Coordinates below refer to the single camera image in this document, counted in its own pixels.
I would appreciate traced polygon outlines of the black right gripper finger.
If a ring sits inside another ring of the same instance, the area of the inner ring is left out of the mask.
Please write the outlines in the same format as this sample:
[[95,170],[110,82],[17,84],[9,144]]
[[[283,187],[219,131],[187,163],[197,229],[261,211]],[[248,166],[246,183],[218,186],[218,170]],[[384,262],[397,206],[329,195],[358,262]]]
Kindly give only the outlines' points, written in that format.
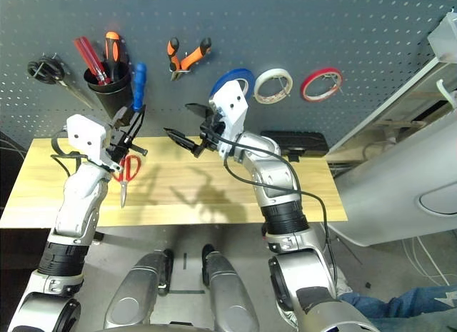
[[198,103],[189,103],[185,107],[201,118],[208,118],[214,114],[214,111],[210,107]]
[[197,144],[176,129],[164,128],[166,135],[177,145],[186,150],[196,150]]

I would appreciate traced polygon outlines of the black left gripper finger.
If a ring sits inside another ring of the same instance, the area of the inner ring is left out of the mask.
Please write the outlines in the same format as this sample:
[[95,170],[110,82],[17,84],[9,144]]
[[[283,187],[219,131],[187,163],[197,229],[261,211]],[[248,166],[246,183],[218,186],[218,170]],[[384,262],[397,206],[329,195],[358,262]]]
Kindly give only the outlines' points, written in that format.
[[112,127],[118,129],[129,124],[129,107],[122,106],[112,118]]
[[134,112],[129,123],[129,129],[126,132],[126,144],[132,144],[133,140],[136,138],[144,120],[145,110],[146,107],[143,105],[138,111]]

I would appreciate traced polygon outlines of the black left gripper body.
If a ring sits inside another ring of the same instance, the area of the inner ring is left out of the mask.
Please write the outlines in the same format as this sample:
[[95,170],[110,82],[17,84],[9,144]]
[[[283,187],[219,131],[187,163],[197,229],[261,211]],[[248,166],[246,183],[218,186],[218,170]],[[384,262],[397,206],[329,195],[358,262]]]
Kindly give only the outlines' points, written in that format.
[[146,149],[136,146],[133,143],[140,129],[140,126],[130,126],[128,131],[122,131],[113,126],[108,127],[111,137],[109,138],[109,145],[106,147],[106,152],[110,162],[119,164],[120,160],[129,153],[130,149],[139,152],[143,156],[147,154]]

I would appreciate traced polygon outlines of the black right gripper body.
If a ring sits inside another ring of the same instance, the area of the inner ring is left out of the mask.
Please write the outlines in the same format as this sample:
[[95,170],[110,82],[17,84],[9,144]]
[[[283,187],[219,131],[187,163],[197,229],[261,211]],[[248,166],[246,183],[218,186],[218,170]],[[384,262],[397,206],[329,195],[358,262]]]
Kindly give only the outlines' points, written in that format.
[[226,129],[220,113],[206,114],[204,121],[200,125],[201,143],[194,149],[194,156],[199,157],[204,150],[215,151]]

